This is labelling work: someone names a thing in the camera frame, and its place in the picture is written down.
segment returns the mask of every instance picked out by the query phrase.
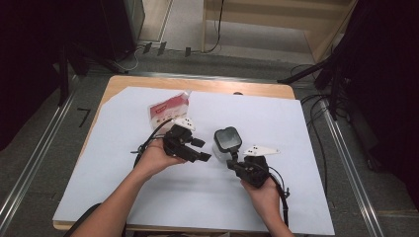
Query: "white board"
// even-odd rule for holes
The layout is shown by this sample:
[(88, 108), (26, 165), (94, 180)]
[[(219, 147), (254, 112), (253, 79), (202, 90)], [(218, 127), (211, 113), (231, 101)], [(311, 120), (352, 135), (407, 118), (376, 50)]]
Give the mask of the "white board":
[[(128, 87), (103, 105), (53, 220), (76, 221), (118, 186), (132, 169), (130, 151), (152, 132), (147, 107), (180, 92)], [(241, 153), (255, 144), (280, 149), (266, 158), (290, 188), (291, 231), (334, 234), (299, 101), (193, 92), (188, 116), (197, 127), (193, 136), (206, 142), (198, 151), (213, 154), (214, 132), (228, 126), (243, 140)], [(155, 175), (141, 189), (127, 224), (267, 231), (235, 173), (215, 156)]]

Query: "strap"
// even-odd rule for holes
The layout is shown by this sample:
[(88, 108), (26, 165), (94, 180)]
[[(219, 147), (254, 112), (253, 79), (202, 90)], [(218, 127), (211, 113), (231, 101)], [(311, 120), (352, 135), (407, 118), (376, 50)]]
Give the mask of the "strap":
[[(84, 214), (65, 233), (64, 237), (70, 237), (74, 233), (74, 231), (81, 225), (81, 223), (83, 223), (87, 219), (87, 217), (89, 217), (90, 214), (92, 214), (93, 211), (95, 211), (95, 209), (98, 208), (99, 205), (101, 205), (101, 204), (97, 203), (97, 204), (93, 205), (92, 207), (90, 207), (88, 210), (86, 210), (86, 212), (84, 212)], [(124, 226), (124, 230), (123, 230), (123, 233), (122, 233), (121, 236), (122, 237), (126, 236), (126, 226)]]
[(286, 197), (285, 191), (283, 190), (283, 188), (281, 187), (280, 183), (277, 181), (275, 176), (272, 174), (269, 174), (269, 175), (271, 176), (271, 178), (274, 180), (275, 184), (277, 185), (277, 191), (278, 191), (278, 194), (280, 195), (281, 202), (283, 203), (284, 223), (286, 224), (286, 226), (289, 226), (289, 220), (288, 220), (289, 207), (287, 204), (287, 197)]

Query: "black curtain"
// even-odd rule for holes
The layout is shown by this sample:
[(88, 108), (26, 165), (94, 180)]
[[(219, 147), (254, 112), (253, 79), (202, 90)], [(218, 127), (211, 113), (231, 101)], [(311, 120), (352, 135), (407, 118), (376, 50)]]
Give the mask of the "black curtain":
[(0, 150), (57, 88), (55, 1), (5, 0), (0, 8)]
[(370, 154), (406, 184), (419, 209), (419, 4), (360, 0), (348, 31), (364, 7), (373, 10), (341, 58), (347, 92), (377, 137)]

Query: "floor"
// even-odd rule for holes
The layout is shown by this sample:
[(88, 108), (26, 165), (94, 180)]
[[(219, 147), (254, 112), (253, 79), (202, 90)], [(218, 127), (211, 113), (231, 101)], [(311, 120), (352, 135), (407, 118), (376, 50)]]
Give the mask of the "floor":
[[(162, 9), (159, 11), (167, 12), (168, 5), (162, 5)], [(139, 43), (154, 41), (153, 47), (158, 48), (160, 41), (167, 41), (167, 50), (163, 55), (158, 56), (157, 49), (142, 54), (142, 48), (140, 48), (136, 54), (120, 62), (124, 67), (133, 68), (129, 74), (177, 73), (229, 77), (227, 80), (276, 83), (277, 79), (287, 78), (290, 74), (295, 74), (309, 66), (305, 64), (313, 63), (303, 35), (299, 31), (287, 29), (276, 31), (271, 28), (252, 28), (251, 26), (227, 23), (221, 24), (221, 41), (214, 53), (194, 53), (185, 57), (185, 47), (192, 49), (200, 47), (202, 18), (199, 11), (200, 8), (202, 9), (200, 7), (202, 1), (173, 0), (170, 6), (168, 14), (159, 18), (160, 23), (167, 18), (167, 24), (162, 24), (165, 27), (156, 28), (158, 34), (154, 34), (148, 39), (142, 39)], [(207, 22), (207, 24), (207, 42), (210, 47), (214, 44), (215, 39), (215, 31), (211, 30), (214, 22)], [(248, 34), (257, 37), (251, 40), (246, 37), (233, 37), (248, 36)], [(8, 228), (0, 229), (0, 236), (63, 235), (63, 232), (53, 229), (51, 217), (65, 190), (92, 122), (92, 115), (97, 111), (97, 106), (111, 76), (112, 74), (105, 68), (92, 64), (87, 77), (74, 79), (74, 96), (71, 103), (68, 104), (65, 116), (57, 122), (58, 127), (53, 132), (53, 140), (48, 142), (44, 153), (39, 156), (41, 157), (39, 163), (36, 163), (37, 171), (32, 176), (31, 185), (23, 191), (24, 197), (17, 201), (18, 208), (12, 213), (13, 218), (10, 219), (10, 222), (6, 223)], [(301, 100), (306, 96), (317, 94), (312, 82), (313, 78), (310, 75), (294, 83), (295, 96)], [(38, 142), (42, 139), (43, 132), (48, 128), (51, 118), (54, 118), (56, 113), (62, 112), (56, 107), (57, 98), (58, 92), (53, 93), (22, 128), (11, 145), (0, 152), (2, 163), (0, 179), (4, 181), (0, 185), (2, 200), (6, 200), (8, 193), (12, 191), (28, 161), (33, 160), (34, 151), (37, 150)], [(311, 120), (312, 106), (313, 101), (303, 106), (307, 121)], [(83, 124), (82, 121), (86, 113), (80, 109), (91, 110), (91, 115)], [(323, 110), (320, 107), (314, 109), (316, 112)], [(353, 184), (347, 175), (345, 160), (336, 146), (336, 139), (332, 135), (331, 126), (326, 116), (315, 121), (326, 159), (322, 158), (320, 143), (313, 129), (310, 130), (310, 138), (320, 176), (325, 182), (323, 185), (328, 190), (327, 198), (336, 236), (418, 236), (419, 214), (409, 199), (404, 185), (391, 174), (369, 170), (365, 162), (365, 152), (351, 125), (343, 118), (339, 118), (336, 123), (344, 137), (345, 145), (349, 149), (347, 155), (353, 161), (356, 174), (372, 203), (382, 231), (373, 233), (367, 228), (363, 212), (360, 210), (362, 205), (354, 193)]]

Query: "wooden table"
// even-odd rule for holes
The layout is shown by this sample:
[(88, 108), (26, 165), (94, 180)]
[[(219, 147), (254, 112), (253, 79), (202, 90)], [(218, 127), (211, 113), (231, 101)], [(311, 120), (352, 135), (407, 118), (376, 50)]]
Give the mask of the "wooden table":
[[(357, 0), (226, 0), (222, 21), (303, 30), (314, 61), (323, 59), (344, 33)], [(221, 0), (205, 0), (202, 51), (207, 20), (218, 20)]]
[[(206, 80), (206, 79), (187, 79), (187, 78), (162, 78), (162, 77), (134, 77), (134, 76), (114, 76), (110, 79), (109, 84), (105, 90), (99, 109), (107, 103), (114, 95), (125, 89), (126, 87), (147, 87), (173, 90), (192, 90), (201, 92), (214, 92), (233, 94), (240, 92), (243, 95), (274, 97), (283, 99), (294, 99), (293, 88), (288, 85), (281, 84), (260, 84), (247, 82), (231, 82), (221, 80)], [(80, 156), (83, 153), (92, 128), (99, 116), (96, 113), (92, 126), (90, 127), (87, 138), (84, 142)], [(68, 230), (71, 228), (70, 222), (53, 221), (53, 226), (56, 229)], [(147, 231), (165, 230), (168, 229), (146, 229)]]

